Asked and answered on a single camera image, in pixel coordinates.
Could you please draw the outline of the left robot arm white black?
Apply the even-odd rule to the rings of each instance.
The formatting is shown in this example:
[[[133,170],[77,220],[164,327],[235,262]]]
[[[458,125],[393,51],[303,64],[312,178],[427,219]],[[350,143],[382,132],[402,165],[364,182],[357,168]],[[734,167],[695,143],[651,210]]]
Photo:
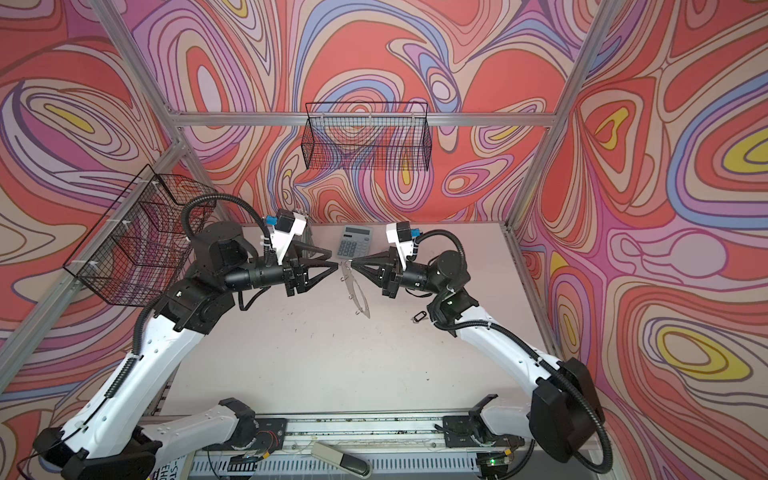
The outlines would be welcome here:
[[[130,351],[96,395],[33,442],[35,455],[65,479],[146,479],[199,449],[257,449],[263,434],[255,413],[235,398],[154,427],[139,421],[223,315],[253,305],[244,292],[260,297],[282,286],[287,296],[305,293],[338,268],[330,251],[299,241],[306,220],[291,211],[262,218],[238,197],[209,193],[184,205],[180,224],[195,254],[190,270],[142,308]]]

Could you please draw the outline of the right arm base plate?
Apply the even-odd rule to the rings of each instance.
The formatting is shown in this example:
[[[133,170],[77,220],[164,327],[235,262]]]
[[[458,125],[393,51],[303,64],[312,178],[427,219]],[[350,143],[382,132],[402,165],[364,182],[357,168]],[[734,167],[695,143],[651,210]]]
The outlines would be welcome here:
[[[504,448],[515,451],[526,445],[522,437],[492,433],[479,418],[470,415],[443,416],[434,428],[443,435],[448,448]]]

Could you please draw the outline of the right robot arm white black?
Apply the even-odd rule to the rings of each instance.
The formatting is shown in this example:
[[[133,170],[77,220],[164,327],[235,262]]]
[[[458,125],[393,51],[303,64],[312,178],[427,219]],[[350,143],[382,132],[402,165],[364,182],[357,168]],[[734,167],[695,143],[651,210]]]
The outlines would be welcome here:
[[[471,280],[460,239],[445,229],[422,232],[407,222],[386,228],[389,249],[354,258],[351,269],[395,298],[402,290],[426,295],[426,314],[440,331],[475,347],[529,395],[524,407],[505,406],[487,395],[468,413],[470,430],[482,446],[503,436],[541,448],[552,459],[576,460],[595,474],[608,474],[614,452],[605,415],[588,368],[561,360],[526,342],[495,320],[466,289]]]

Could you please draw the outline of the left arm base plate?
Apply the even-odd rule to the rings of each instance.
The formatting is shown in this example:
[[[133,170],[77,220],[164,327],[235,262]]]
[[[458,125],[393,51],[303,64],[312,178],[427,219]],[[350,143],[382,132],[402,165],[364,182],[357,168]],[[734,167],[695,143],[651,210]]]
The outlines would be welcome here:
[[[225,445],[233,450],[274,452],[281,450],[285,440],[288,420],[264,417],[239,420],[232,436]]]

